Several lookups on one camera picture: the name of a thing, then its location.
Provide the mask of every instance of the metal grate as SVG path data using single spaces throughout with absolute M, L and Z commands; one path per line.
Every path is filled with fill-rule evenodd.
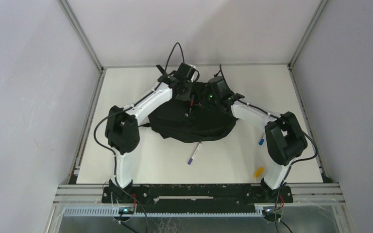
M 222 213 L 222 214 L 211 214 L 211 213 L 147 213 L 148 217 L 243 217 L 243 216 L 258 216 L 262 217 L 262 208 L 256 208 L 256 212 L 252 213 Z M 115 207 L 112 209 L 110 206 L 76 206 L 67 207 L 65 209 L 64 216 L 119 216 L 119 208 Z M 144 213 L 137 212 L 133 216 L 143 217 Z

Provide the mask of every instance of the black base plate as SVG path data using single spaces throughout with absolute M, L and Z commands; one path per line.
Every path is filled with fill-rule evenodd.
M 275 203 L 276 196 L 267 199 L 264 193 L 261 186 L 251 184 L 141 184 L 130 192 L 150 213 L 252 213 L 255 203 Z M 102 203 L 111 203 L 111 195 L 116 203 L 117 196 L 105 187 Z M 281 188 L 280 196 L 285 203 L 293 202 L 288 186 Z M 134 202 L 130 197 L 118 201 Z

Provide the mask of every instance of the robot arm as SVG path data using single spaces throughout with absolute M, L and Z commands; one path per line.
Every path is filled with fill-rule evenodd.
M 245 99 L 237 100 L 231 106 L 231 113 L 234 117 L 248 121 L 265 131 L 268 153 L 272 162 L 262 182 L 269 189 L 275 190 L 286 178 L 291 163 L 301 155 L 307 143 L 305 137 L 294 130 L 294 126 L 300 128 L 300 125 L 293 113 L 287 112 L 282 115 L 264 111 L 250 106 Z M 290 122 L 291 125 L 286 125 L 271 115 L 281 116 L 280 119 Z M 287 135 L 284 136 L 282 131 L 286 131 Z
M 111 179 L 115 185 L 125 188 L 132 182 L 131 165 L 134 149 L 139 143 L 139 124 L 157 107 L 172 98 L 189 97 L 196 68 L 182 63 L 177 71 L 167 74 L 161 66 L 157 66 L 162 76 L 152 87 L 131 105 L 123 108 L 113 106 L 109 110 L 105 137 L 116 154 L 115 174 Z
M 268 154 L 272 158 L 272 163 L 261 185 L 266 190 L 274 192 L 286 178 L 291 163 L 301 156 L 307 147 L 305 136 L 297 130 L 301 127 L 296 116 L 291 112 L 282 115 L 249 104 L 243 95 L 230 90 L 223 75 L 212 78 L 208 85 L 211 88 L 210 95 L 214 97 L 211 98 L 210 104 L 265 131 Z

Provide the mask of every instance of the red wire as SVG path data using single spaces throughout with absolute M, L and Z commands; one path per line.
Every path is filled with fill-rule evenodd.
M 282 208 L 282 207 L 284 207 L 284 199 L 282 198 L 282 196 L 281 195 L 279 195 L 279 197 L 281 198 L 281 206 L 279 207 L 280 209 Z
M 134 194 L 132 194 L 132 196 L 134 197 L 134 204 L 133 204 L 133 208 L 135 208 L 135 205 L 136 205 L 136 194 L 134 193 Z

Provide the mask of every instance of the marker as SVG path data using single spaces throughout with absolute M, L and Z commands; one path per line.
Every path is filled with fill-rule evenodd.
M 258 170 L 254 173 L 254 178 L 257 178 L 258 176 L 260 176 L 264 170 L 265 169 L 263 166 L 258 168 Z
M 262 133 L 261 139 L 259 140 L 258 144 L 260 146 L 262 146 L 262 144 L 264 144 L 264 142 L 265 142 L 265 133 Z
M 197 145 L 197 147 L 196 147 L 194 153 L 192 154 L 191 158 L 190 158 L 189 161 L 188 161 L 188 165 L 191 165 L 191 163 L 192 163 L 192 161 L 194 160 L 195 155 L 197 154 L 198 149 L 199 149 L 199 147 L 201 146 L 201 144 L 202 144 L 202 142 L 199 142 L 199 143 L 198 143 L 198 145 Z

